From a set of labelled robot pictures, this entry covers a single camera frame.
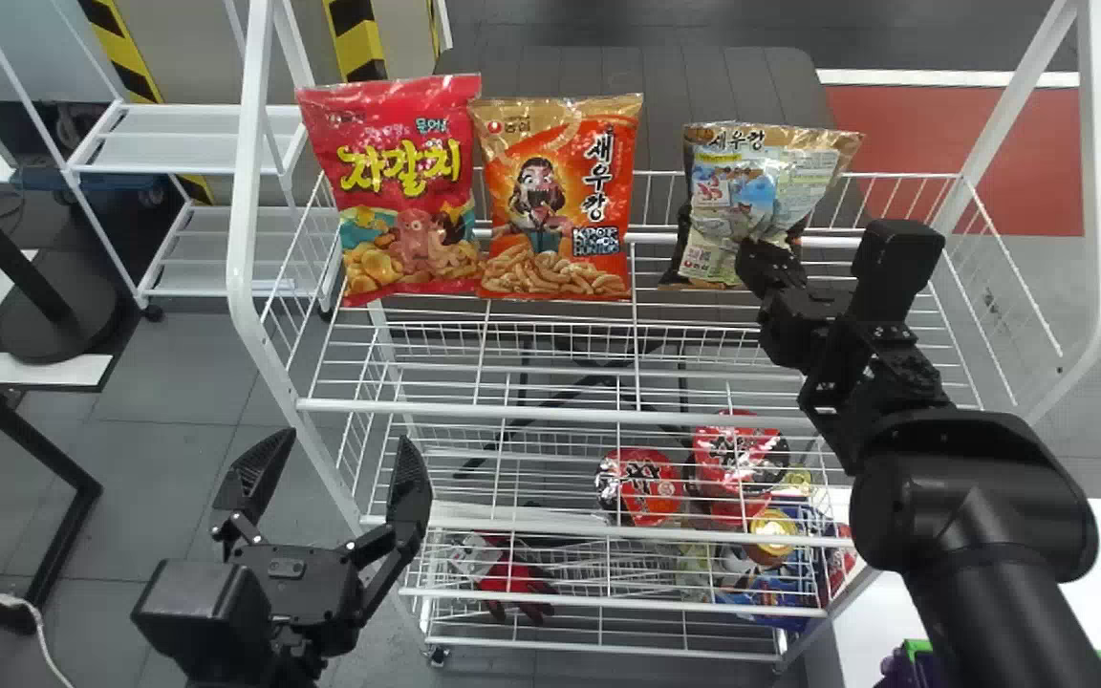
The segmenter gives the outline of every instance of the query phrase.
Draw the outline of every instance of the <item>orange snack bag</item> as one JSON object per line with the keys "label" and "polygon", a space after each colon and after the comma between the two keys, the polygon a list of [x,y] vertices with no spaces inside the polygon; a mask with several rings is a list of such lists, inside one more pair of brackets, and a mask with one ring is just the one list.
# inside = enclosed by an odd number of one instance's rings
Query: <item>orange snack bag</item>
{"label": "orange snack bag", "polygon": [[643,96],[492,98],[468,106],[486,156],[491,299],[621,301]]}

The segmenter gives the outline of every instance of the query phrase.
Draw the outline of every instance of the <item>octopus chip bag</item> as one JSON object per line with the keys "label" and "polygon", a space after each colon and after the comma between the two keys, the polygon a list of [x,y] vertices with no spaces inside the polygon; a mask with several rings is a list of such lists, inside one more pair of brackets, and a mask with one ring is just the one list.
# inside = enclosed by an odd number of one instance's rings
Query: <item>octopus chip bag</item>
{"label": "octopus chip bag", "polygon": [[342,305],[476,288],[482,263],[467,101],[481,87],[481,76],[447,75],[297,88],[339,209]]}
{"label": "octopus chip bag", "polygon": [[620,301],[643,96],[493,98],[470,105],[492,236],[478,295]]}
{"label": "octopus chip bag", "polygon": [[676,251],[658,287],[742,286],[735,262],[746,239],[799,261],[805,218],[848,170],[862,136],[734,121],[683,127],[689,199],[678,210]]}

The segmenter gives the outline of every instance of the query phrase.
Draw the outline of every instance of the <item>yellow and black stripe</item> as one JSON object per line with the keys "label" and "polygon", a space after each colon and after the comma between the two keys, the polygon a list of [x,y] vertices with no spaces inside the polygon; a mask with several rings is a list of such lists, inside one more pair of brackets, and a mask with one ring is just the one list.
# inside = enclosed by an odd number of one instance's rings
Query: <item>yellow and black stripe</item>
{"label": "yellow and black stripe", "polygon": [[436,8],[436,0],[427,0],[427,26],[432,31],[432,53],[436,56],[437,61],[440,58],[440,22],[445,21],[445,18],[440,17],[439,10]]}
{"label": "yellow and black stripe", "polygon": [[[155,86],[152,73],[149,73],[148,64],[143,62],[143,54],[139,52],[134,39],[127,30],[127,22],[122,21],[118,6],[113,4],[112,0],[78,1],[79,8],[84,9],[84,17],[91,22],[92,31],[105,48],[105,55],[109,56],[109,64],[117,70],[122,86],[127,87],[131,101],[162,103],[164,98],[161,96],[161,90]],[[210,187],[200,175],[178,175],[177,179],[188,193],[189,199],[206,205],[214,204]]]}
{"label": "yellow and black stripe", "polygon": [[388,78],[371,0],[323,0],[323,4],[342,81]]}

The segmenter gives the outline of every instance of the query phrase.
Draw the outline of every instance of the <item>red floor mat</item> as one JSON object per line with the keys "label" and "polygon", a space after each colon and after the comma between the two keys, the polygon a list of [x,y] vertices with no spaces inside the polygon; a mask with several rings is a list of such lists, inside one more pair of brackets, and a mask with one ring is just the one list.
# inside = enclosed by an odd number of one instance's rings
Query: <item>red floor mat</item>
{"label": "red floor mat", "polygon": [[[952,173],[1000,88],[831,86],[836,123],[868,135],[854,171]],[[1076,90],[1036,90],[980,184],[1002,234],[1082,233]],[[871,208],[879,205],[870,200]]]}

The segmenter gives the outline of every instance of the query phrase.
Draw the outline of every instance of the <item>white shelving unit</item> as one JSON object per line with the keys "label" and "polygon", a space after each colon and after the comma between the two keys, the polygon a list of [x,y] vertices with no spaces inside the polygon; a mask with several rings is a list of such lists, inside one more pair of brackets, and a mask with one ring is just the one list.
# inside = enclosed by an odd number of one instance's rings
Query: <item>white shelving unit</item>
{"label": "white shelving unit", "polygon": [[[236,14],[236,0],[222,0],[222,2],[243,57],[243,34]],[[3,66],[3,73],[25,107],[28,117],[32,119],[36,131],[45,141],[50,155],[57,162],[57,168],[75,196],[78,207],[84,210],[122,282],[130,287],[135,304],[139,308],[148,308],[150,299],[154,296],[227,296],[222,275],[226,270],[228,209],[196,204],[175,175],[224,176],[231,175],[236,171],[241,107],[130,103],[112,79],[100,68],[99,62],[92,58],[91,51],[97,51],[99,47],[88,47],[70,23],[80,19],[66,17],[54,0],[50,0],[50,4],[69,30],[75,43],[83,48],[88,62],[96,67],[101,81],[105,83],[106,100],[109,100],[105,113],[73,153],[64,155],[57,148],[1,45],[0,65]],[[283,10],[275,14],[272,24],[276,31],[283,32],[290,39],[284,45],[293,83],[296,86],[310,86],[314,79],[308,56],[303,51],[301,34],[294,23],[290,4],[284,3]],[[268,240],[268,247],[272,244],[274,250],[268,251],[266,247],[263,247],[259,256],[261,262],[258,263],[258,295],[270,292],[268,287],[273,277],[264,277],[264,274],[275,272],[276,265],[286,258],[287,248],[292,244],[293,218],[301,217],[298,212],[301,204],[296,200],[293,189],[293,167],[307,142],[307,131],[301,121],[301,110],[296,105],[268,106],[262,121],[268,143],[279,153],[259,171],[279,181],[286,205],[259,208],[258,218],[263,227],[262,236],[271,238]],[[110,243],[103,223],[88,204],[87,196],[79,186],[80,177],[86,174],[167,175],[172,187],[183,196],[183,206],[162,240],[161,249],[141,279],[134,280],[128,273],[117,250]],[[280,216],[285,217],[286,221],[274,221]],[[321,219],[319,215],[315,219],[318,220],[315,223],[320,231],[318,240],[337,242],[336,222],[319,222]],[[320,305],[323,309],[330,308],[327,293],[323,294]]]}
{"label": "white shelving unit", "polygon": [[[722,409],[752,409],[727,425],[776,427],[813,484],[811,504],[843,522],[847,489],[833,452],[795,396],[803,379],[759,349],[759,304],[743,292],[659,292],[677,228],[671,218],[682,174],[637,171],[626,236],[629,302],[480,301],[473,295],[402,295],[337,308],[328,327],[309,314],[302,280],[337,271],[340,254],[315,252],[308,218],[331,212],[325,178],[293,227],[261,308],[257,262],[268,226],[259,220],[261,171],[279,156],[261,123],[272,0],[250,0],[236,195],[228,236],[228,307],[284,418],[350,526],[384,518],[394,443],[411,436],[428,462],[436,502],[424,549],[397,589],[411,632],[429,644],[740,658],[783,669],[873,579],[858,561],[829,557],[851,540],[815,532],[763,535],[715,531],[685,498],[674,526],[624,525],[602,513],[593,474],[617,447],[656,448],[687,468],[691,428]],[[1060,340],[998,234],[978,186],[988,161],[1069,28],[1082,52],[1083,226],[1093,314],[1078,340]],[[851,282],[864,222],[902,217],[948,234],[930,285],[908,326],[960,406],[1004,409],[1036,422],[1101,356],[1101,0],[1057,0],[964,168],[935,174],[848,174],[829,212],[809,219],[805,263],[815,282]],[[476,199],[486,204],[476,179]],[[487,217],[486,208],[480,217]],[[478,230],[489,239],[486,222]],[[315,425],[342,428],[327,445]],[[494,548],[541,566],[554,593],[508,579],[481,591],[447,565],[455,536],[483,533]],[[716,554],[733,545],[791,545],[811,565],[800,587],[760,604],[722,604]],[[706,575],[687,561],[702,561]],[[805,604],[784,604],[796,597]],[[504,622],[487,601],[508,605]],[[553,604],[534,626],[520,602]],[[807,620],[787,632],[789,620]],[[771,624],[768,621],[781,621]]]}

